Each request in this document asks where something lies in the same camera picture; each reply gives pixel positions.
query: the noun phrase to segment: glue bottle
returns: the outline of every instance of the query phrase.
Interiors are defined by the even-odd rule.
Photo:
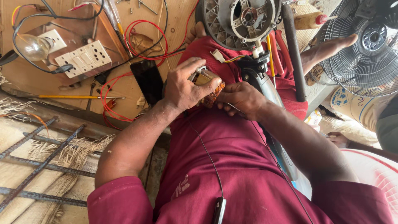
[[[328,17],[321,12],[313,12],[295,17],[295,27],[297,30],[301,29],[316,29],[320,28],[326,21],[335,19],[337,16]]]

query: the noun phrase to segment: light bulb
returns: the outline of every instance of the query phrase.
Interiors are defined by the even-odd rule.
[[[51,38],[35,37],[30,34],[17,36],[15,42],[21,53],[31,61],[46,59],[51,47],[54,46],[54,40]]]

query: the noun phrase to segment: man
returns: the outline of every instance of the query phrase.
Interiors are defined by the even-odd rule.
[[[304,52],[304,72],[356,39],[354,35],[329,41]],[[285,111],[248,83],[239,82],[236,64],[221,64],[209,53],[218,48],[225,58],[232,58],[244,51],[218,46],[205,36],[202,23],[191,30],[187,43],[181,63],[168,74],[165,98],[123,130],[102,154],[97,189],[88,197],[90,223],[211,223],[222,192],[227,200],[223,223],[392,223],[381,190],[357,183],[339,149],[292,115],[303,119],[308,105],[295,101],[291,74],[277,77]],[[221,80],[203,86],[187,80],[203,65],[229,84],[212,109],[194,106]],[[244,112],[247,119],[234,116],[236,110],[223,102]],[[258,123],[310,180],[312,201],[295,190],[296,197],[265,145]],[[137,176],[168,125],[170,151],[152,210]]]

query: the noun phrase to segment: hand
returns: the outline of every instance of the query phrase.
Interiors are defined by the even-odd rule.
[[[204,59],[191,57],[168,73],[164,99],[168,105],[177,109],[179,113],[195,106],[221,83],[220,78],[215,78],[204,85],[195,86],[193,82],[188,80],[189,76],[197,68],[204,66],[205,63],[206,60]]]
[[[339,149],[346,149],[351,143],[351,141],[340,132],[330,132],[328,133],[328,136],[336,136],[336,137],[330,137],[328,139],[333,144],[335,144]]]
[[[234,116],[238,111],[230,103],[245,113],[248,120],[260,121],[260,109],[270,103],[256,88],[247,82],[234,83],[226,86],[217,98],[219,109],[224,107],[228,115]]]

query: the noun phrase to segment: maroon t-shirt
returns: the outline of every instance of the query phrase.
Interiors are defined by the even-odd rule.
[[[154,210],[141,181],[122,177],[88,197],[91,224],[211,223],[221,190],[187,119],[200,133],[219,172],[227,200],[223,223],[310,223],[255,130],[262,135],[258,124],[214,107],[195,110],[173,123]],[[325,182],[313,188],[312,201],[296,193],[313,223],[392,223],[386,197],[374,186]]]

